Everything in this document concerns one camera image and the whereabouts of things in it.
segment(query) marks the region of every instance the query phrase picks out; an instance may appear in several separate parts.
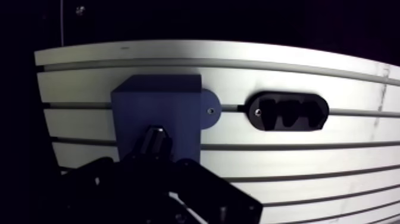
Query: slatwall panel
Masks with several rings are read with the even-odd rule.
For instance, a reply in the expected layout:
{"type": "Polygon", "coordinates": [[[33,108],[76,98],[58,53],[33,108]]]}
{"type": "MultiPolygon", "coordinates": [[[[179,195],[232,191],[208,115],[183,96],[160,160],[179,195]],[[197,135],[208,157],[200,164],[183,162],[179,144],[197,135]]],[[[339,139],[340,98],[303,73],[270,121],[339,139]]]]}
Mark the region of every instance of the slatwall panel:
{"type": "Polygon", "coordinates": [[[300,48],[208,41],[102,43],[35,55],[45,66],[37,78],[42,101],[51,106],[44,112],[62,167],[104,156],[119,160],[108,108],[110,92],[129,76],[201,74],[203,87],[224,105],[272,90],[317,93],[330,106],[325,127],[315,132],[258,131],[238,112],[223,112],[202,131],[201,164],[260,200],[261,224],[400,219],[399,67],[300,48]]]}

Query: blue block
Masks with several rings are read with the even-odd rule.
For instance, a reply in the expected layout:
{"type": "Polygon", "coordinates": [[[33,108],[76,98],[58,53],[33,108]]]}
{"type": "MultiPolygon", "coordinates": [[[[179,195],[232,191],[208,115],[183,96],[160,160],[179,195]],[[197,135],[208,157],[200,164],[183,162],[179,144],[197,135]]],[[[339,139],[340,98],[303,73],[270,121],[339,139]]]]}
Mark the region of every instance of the blue block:
{"type": "Polygon", "coordinates": [[[134,75],[111,93],[120,159],[147,128],[163,126],[173,140],[173,161],[200,159],[200,75],[134,75]]]}

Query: black plastic part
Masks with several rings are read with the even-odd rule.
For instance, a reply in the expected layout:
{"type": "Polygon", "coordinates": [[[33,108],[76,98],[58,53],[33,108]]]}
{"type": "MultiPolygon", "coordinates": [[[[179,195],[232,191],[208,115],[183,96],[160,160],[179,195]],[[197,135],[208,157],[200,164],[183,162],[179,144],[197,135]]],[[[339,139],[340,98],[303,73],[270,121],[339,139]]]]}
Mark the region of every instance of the black plastic part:
{"type": "Polygon", "coordinates": [[[320,130],[329,115],[322,97],[290,92],[260,92],[246,102],[244,110],[259,130],[320,130]]]}
{"type": "Polygon", "coordinates": [[[258,224],[263,205],[191,159],[177,163],[179,198],[209,224],[258,224]]]}

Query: screw head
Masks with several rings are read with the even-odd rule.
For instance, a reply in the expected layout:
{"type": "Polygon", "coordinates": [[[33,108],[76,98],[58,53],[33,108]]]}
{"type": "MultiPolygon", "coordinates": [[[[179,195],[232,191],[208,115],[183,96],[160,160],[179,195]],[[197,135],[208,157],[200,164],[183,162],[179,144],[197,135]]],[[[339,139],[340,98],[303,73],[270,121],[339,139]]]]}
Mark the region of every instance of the screw head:
{"type": "Polygon", "coordinates": [[[207,109],[207,113],[208,114],[213,114],[213,113],[215,113],[215,109],[209,108],[209,109],[207,109]]]}
{"type": "Polygon", "coordinates": [[[257,117],[261,116],[261,110],[260,109],[256,109],[254,111],[254,115],[256,115],[257,117]]]}
{"type": "Polygon", "coordinates": [[[85,8],[83,5],[81,5],[81,6],[76,7],[75,13],[76,13],[78,16],[83,16],[83,12],[84,12],[85,10],[86,10],[86,8],[85,8]]]}

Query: bolt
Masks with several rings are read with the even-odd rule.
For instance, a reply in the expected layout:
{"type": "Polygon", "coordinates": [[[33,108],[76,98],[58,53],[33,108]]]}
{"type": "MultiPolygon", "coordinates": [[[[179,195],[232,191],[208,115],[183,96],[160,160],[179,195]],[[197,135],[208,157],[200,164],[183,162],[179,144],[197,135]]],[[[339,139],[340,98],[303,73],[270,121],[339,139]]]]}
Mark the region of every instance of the bolt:
{"type": "Polygon", "coordinates": [[[186,216],[182,216],[182,214],[176,214],[175,219],[177,220],[178,223],[185,223],[186,216]]]}
{"type": "Polygon", "coordinates": [[[78,7],[76,7],[76,10],[75,10],[75,13],[78,15],[78,16],[83,16],[83,12],[86,10],[86,8],[84,7],[84,6],[78,6],[78,7]]]}
{"type": "Polygon", "coordinates": [[[254,115],[256,115],[257,117],[261,116],[261,110],[260,109],[256,109],[254,111],[254,115]]]}
{"type": "Polygon", "coordinates": [[[213,109],[213,108],[209,108],[208,110],[207,110],[207,113],[208,114],[213,114],[215,112],[215,109],[213,109]]]}

